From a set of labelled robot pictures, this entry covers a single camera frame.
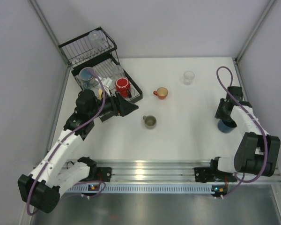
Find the dark blue mug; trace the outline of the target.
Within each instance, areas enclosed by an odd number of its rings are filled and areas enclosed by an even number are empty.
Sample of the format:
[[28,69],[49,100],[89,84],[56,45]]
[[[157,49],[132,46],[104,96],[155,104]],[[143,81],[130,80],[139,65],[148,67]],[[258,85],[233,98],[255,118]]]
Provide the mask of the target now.
[[235,122],[226,122],[223,120],[219,120],[217,123],[218,129],[225,134],[230,133],[236,126]]

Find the yellow mug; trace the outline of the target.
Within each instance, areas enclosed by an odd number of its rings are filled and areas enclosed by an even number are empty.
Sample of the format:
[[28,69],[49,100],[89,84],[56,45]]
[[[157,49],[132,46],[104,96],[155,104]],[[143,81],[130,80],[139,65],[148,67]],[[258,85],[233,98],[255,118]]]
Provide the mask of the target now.
[[102,99],[103,98],[103,90],[99,89],[98,94],[99,94],[99,99]]

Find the red mug black handle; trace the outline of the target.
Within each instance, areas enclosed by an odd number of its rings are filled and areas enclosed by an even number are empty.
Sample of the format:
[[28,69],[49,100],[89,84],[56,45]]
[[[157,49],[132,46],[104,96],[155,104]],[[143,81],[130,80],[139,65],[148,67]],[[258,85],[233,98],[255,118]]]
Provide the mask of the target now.
[[120,93],[123,98],[131,98],[131,85],[126,77],[118,78],[115,81],[116,91]]

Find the blue ceramic jug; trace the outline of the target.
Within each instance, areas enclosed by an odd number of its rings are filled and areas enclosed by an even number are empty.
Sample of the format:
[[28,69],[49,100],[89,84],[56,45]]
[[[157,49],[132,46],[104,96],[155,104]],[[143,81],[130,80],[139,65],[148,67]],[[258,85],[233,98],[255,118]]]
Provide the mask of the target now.
[[94,73],[92,67],[85,67],[80,71],[79,77],[84,89],[91,89],[96,84]]

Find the black wire dish rack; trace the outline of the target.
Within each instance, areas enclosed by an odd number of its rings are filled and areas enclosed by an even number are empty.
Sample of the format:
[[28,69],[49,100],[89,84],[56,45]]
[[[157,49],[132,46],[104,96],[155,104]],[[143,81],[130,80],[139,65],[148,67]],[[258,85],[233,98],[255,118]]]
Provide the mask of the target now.
[[[101,32],[103,39],[105,40],[105,48],[102,50],[94,50],[89,39],[88,34],[94,30]],[[67,59],[67,64],[70,66],[71,73],[77,84],[82,90],[91,90],[93,95],[97,98],[98,103],[102,103],[103,99],[99,99],[98,90],[104,90],[103,84],[101,82],[102,78],[112,79],[112,85],[110,86],[111,96],[115,95],[116,86],[115,81],[112,78],[112,68],[115,65],[120,65],[117,45],[115,41],[110,37],[110,35],[101,27],[91,30],[85,34],[82,34],[74,39],[71,39],[58,47]],[[79,77],[79,73],[82,69],[86,67],[92,67],[94,70],[94,77],[96,79],[96,84],[91,89],[84,89]],[[124,69],[125,76],[131,85],[131,98],[124,98],[125,100],[136,104],[143,98],[143,93],[137,83],[132,79],[132,77]],[[113,115],[111,113],[105,114],[104,116],[99,116],[101,121],[105,121],[111,118]]]

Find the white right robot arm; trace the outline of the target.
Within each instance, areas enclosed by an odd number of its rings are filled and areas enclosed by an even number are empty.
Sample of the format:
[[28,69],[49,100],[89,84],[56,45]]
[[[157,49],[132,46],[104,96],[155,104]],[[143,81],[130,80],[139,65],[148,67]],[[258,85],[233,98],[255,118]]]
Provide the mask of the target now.
[[236,182],[234,173],[271,177],[276,169],[281,146],[278,137],[270,135],[253,114],[252,105],[243,100],[242,87],[229,86],[228,94],[220,100],[215,117],[218,128],[228,133],[240,132],[241,141],[235,155],[215,157],[209,167],[194,168],[196,182]]

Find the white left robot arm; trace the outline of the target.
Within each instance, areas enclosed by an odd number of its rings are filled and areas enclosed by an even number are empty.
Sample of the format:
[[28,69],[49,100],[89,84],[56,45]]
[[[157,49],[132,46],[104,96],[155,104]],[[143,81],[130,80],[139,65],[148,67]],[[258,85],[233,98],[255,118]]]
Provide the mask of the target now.
[[61,196],[81,180],[92,181],[96,176],[97,163],[89,157],[81,157],[68,170],[62,167],[73,151],[86,139],[94,127],[94,119],[105,113],[124,117],[139,107],[125,100],[119,92],[114,96],[103,94],[98,99],[92,90],[82,90],[76,99],[74,113],[66,121],[59,138],[39,165],[29,175],[21,175],[18,187],[21,198],[30,207],[50,213]]

